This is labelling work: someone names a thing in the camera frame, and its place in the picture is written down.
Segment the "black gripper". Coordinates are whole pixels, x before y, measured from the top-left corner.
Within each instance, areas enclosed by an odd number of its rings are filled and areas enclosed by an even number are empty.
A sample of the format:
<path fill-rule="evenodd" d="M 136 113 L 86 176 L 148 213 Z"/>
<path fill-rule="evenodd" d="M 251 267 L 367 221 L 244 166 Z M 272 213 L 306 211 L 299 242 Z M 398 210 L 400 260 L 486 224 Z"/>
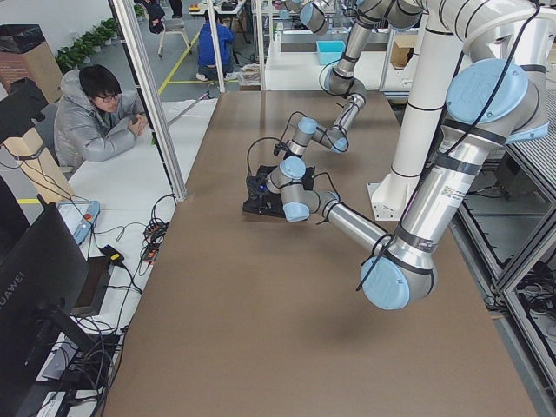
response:
<path fill-rule="evenodd" d="M 248 199 L 245 201 L 247 213 L 277 213 L 275 200 L 269 195 L 267 176 L 264 174 L 248 175 L 246 177 Z"/>

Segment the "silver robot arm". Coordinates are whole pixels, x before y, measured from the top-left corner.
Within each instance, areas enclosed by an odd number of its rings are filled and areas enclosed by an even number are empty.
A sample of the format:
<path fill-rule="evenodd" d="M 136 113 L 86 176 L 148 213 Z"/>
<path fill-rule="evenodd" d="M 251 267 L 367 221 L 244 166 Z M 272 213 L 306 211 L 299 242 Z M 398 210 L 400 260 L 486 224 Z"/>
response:
<path fill-rule="evenodd" d="M 511 58 L 477 61 L 449 84 L 446 108 L 431 165 L 414 189 L 397 190 L 392 201 L 373 186 L 373 219 L 334 191 L 307 189 L 305 162 L 295 155 L 247 176 L 245 210 L 289 222 L 316 214 L 368 248 L 357 288 L 378 308 L 401 309 L 427 297 L 438 281 L 433 256 L 440 238 L 488 155 L 547 134 L 546 68 Z"/>
<path fill-rule="evenodd" d="M 348 34 L 341 58 L 328 69 L 323 89 L 332 96 L 346 100 L 334 125 L 327 129 L 312 118 L 304 116 L 297 124 L 293 137 L 275 148 L 286 156 L 302 157 L 310 142 L 314 141 L 335 153 L 348 150 L 347 130 L 367 101 L 364 84 L 354 76 L 368 36 L 385 19 L 397 30 L 412 28 L 419 20 L 422 8 L 409 1 L 358 1 L 348 10 L 354 24 Z"/>

